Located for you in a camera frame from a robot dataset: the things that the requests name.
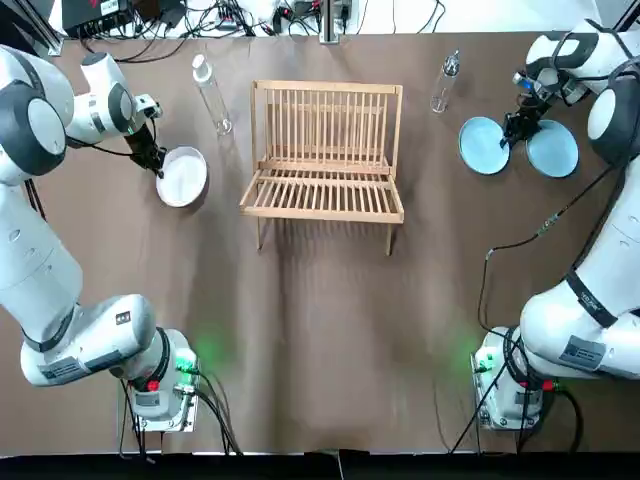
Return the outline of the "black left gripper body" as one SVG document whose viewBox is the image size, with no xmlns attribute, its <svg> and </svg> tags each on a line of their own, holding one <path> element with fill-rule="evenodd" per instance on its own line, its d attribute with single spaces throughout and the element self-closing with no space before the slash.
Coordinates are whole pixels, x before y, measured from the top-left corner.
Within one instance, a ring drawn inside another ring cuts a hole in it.
<svg viewBox="0 0 640 480">
<path fill-rule="evenodd" d="M 156 141 L 146 122 L 124 137 L 131 153 L 134 155 L 151 155 L 156 151 Z"/>
</svg>

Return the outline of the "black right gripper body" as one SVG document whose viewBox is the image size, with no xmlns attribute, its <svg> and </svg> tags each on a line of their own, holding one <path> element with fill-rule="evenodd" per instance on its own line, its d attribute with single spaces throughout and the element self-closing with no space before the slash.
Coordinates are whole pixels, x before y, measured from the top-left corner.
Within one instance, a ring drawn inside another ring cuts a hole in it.
<svg viewBox="0 0 640 480">
<path fill-rule="evenodd" d="M 519 95 L 519 115 L 527 122 L 537 123 L 551 108 L 553 101 L 541 99 L 533 92 Z"/>
</svg>

